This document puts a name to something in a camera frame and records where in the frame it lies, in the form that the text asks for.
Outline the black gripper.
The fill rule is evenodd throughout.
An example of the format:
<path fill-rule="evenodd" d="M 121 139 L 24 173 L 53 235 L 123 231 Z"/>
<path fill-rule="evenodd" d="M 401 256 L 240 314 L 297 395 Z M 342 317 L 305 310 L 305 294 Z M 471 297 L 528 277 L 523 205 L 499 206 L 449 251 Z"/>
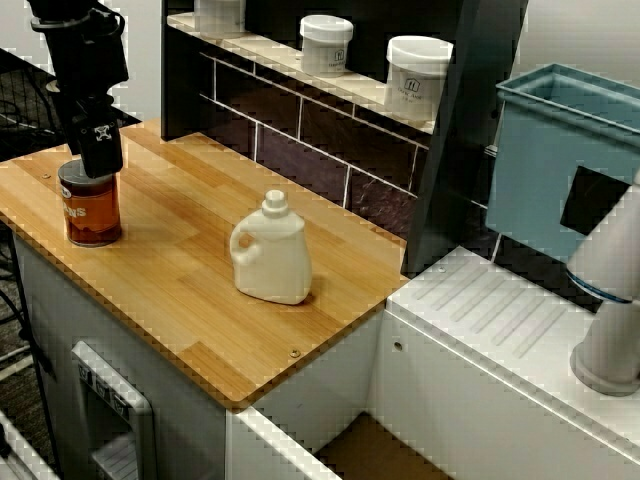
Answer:
<path fill-rule="evenodd" d="M 62 123 L 73 155 L 81 155 L 88 177 L 99 178 L 123 168 L 117 115 L 109 94 L 62 96 Z"/>

